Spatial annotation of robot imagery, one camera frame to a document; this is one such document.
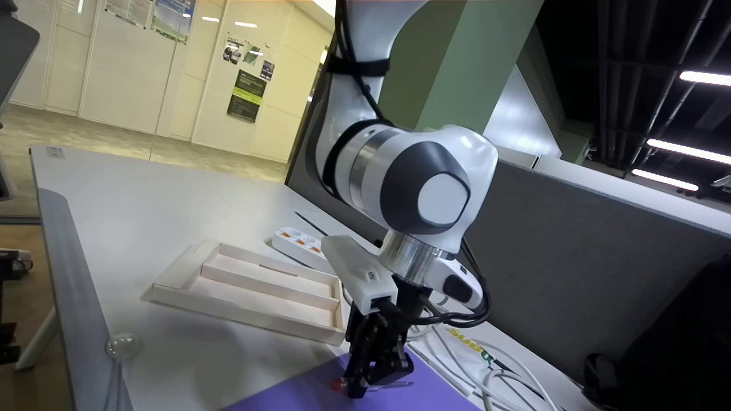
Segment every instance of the floor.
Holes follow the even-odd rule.
[[[32,185],[29,146],[71,146],[84,150],[115,153],[163,163],[213,169],[258,179],[284,179],[285,163],[265,162],[200,148],[184,140],[129,131],[73,117],[11,107],[0,130],[0,160],[13,199],[0,201],[3,217],[37,217]],[[3,320],[17,322],[16,340],[27,344],[35,329],[53,306],[46,243],[41,225],[0,225],[0,248],[27,248],[35,270],[23,280],[4,283]],[[0,365],[0,411],[65,411],[73,409],[63,349],[60,337],[44,351],[38,365],[16,373],[11,365]]]

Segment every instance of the wooden board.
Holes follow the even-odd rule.
[[[338,275],[215,239],[183,251],[141,298],[312,341],[345,336]]]

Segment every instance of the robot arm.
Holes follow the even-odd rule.
[[[400,130],[374,103],[392,38],[423,5],[338,0],[336,38],[304,118],[306,139],[317,143],[322,185],[389,227],[380,256],[349,236],[322,241],[353,301],[345,333],[351,357],[342,376],[349,397],[413,370],[405,351],[409,325],[448,320],[420,316],[431,290],[487,315],[480,277],[455,256],[489,188],[496,146],[457,125]]]

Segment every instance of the white table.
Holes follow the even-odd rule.
[[[141,301],[149,280],[206,236],[276,256],[278,225],[353,234],[285,185],[73,148],[32,148],[57,316],[79,411],[103,409],[115,333],[141,337],[121,409],[222,409],[338,349]],[[568,411],[593,409],[552,365],[485,323],[473,330],[527,363]]]

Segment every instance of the gray table surface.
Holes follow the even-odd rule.
[[[32,148],[32,163],[76,409],[105,409],[109,394],[118,409],[222,409],[338,353],[140,298],[181,251],[207,236],[280,257],[265,246],[276,227],[317,234],[295,211],[353,234],[285,185],[73,148]],[[115,389],[105,344],[117,333],[135,333],[143,347]],[[475,336],[523,357],[563,409],[593,409],[497,329],[485,323]]]

